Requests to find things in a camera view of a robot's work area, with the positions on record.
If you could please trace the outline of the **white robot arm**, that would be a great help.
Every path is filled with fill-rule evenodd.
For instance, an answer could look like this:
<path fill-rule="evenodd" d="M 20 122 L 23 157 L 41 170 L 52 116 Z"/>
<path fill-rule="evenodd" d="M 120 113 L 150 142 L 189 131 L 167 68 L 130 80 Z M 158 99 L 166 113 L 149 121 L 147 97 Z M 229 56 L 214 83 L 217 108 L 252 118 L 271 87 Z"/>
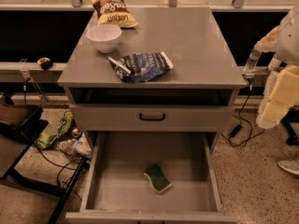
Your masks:
<path fill-rule="evenodd" d="M 258 51 L 274 52 L 266 68 L 269 74 L 258 109 L 260 128 L 272 129 L 299 101 L 299 6 L 294 6 L 254 46 Z"/>

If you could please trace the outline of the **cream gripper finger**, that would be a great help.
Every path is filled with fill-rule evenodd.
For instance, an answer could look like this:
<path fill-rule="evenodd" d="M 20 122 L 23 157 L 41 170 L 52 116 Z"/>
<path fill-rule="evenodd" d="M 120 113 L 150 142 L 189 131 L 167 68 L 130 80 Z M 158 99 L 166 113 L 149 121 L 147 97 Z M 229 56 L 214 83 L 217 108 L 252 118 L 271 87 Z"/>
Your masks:
<path fill-rule="evenodd" d="M 272 129 L 281 122 L 288 111 L 289 108 L 285 105 L 262 101 L 258 109 L 256 123 L 260 128 Z"/>
<path fill-rule="evenodd" d="M 275 79 L 270 92 L 270 104 L 291 107 L 299 101 L 299 66 L 287 65 L 282 71 L 272 71 Z"/>

